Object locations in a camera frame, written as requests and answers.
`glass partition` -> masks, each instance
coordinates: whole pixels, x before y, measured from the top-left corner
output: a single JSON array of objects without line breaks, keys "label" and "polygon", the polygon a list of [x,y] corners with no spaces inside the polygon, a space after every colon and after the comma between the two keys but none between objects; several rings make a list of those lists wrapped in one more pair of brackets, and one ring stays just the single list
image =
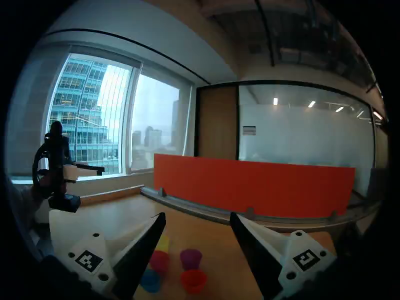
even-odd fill
[{"label": "glass partition", "polygon": [[367,195],[374,130],[366,104],[314,87],[260,84],[239,87],[239,111],[239,160],[354,167],[353,189]]}]

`glass wall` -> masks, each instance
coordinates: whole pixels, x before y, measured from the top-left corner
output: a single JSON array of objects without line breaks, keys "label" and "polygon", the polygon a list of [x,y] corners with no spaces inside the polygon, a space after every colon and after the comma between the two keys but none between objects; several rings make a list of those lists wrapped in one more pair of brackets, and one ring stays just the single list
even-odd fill
[{"label": "glass wall", "polygon": [[73,161],[121,173],[121,112],[133,67],[71,54],[55,89],[48,125],[58,120]]},{"label": "glass wall", "polygon": [[367,105],[323,89],[273,84],[240,86],[239,104],[240,160],[354,167],[353,189],[367,195],[374,164]]}]

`wooden table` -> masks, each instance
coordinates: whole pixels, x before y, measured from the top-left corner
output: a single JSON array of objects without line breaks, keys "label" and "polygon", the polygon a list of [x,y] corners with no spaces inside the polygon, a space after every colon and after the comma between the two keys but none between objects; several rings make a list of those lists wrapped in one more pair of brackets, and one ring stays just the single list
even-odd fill
[{"label": "wooden table", "polygon": [[[79,227],[81,236],[95,230],[102,232],[106,239],[113,239],[159,212],[166,214],[163,234],[170,239],[169,270],[160,292],[151,294],[139,286],[135,299],[262,299],[247,260],[228,225],[188,215],[136,194],[79,208],[77,214],[84,221],[74,226]],[[310,235],[336,253],[329,233],[313,232]],[[208,280],[198,295],[187,295],[180,282],[183,272],[180,252],[187,248],[198,249],[203,254],[200,268]]]}]

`window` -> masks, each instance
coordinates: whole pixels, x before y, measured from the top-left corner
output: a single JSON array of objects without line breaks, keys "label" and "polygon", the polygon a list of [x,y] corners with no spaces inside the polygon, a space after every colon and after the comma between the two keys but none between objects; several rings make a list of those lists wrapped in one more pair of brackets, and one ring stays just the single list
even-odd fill
[{"label": "window", "polygon": [[154,153],[183,155],[191,86],[143,67],[133,103],[131,170],[154,167]]},{"label": "window", "polygon": [[[60,121],[64,135],[69,137],[72,158],[107,166],[104,174],[120,173],[122,169],[118,154],[121,111],[133,70],[127,64],[73,53],[55,88],[48,125]],[[108,147],[115,147],[115,155],[98,155]]]},{"label": "window", "polygon": [[104,167],[107,175],[151,169],[154,153],[183,154],[189,81],[111,52],[74,49],[95,56],[69,55],[47,122],[47,131],[62,123],[73,160]]}]

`orange panel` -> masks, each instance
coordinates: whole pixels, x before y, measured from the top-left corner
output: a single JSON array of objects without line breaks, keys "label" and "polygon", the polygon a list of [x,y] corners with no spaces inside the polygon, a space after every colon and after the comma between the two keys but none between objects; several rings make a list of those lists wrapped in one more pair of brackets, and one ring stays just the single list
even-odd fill
[{"label": "orange panel", "polygon": [[283,218],[324,218],[346,211],[351,167],[154,155],[154,187],[201,205]]}]

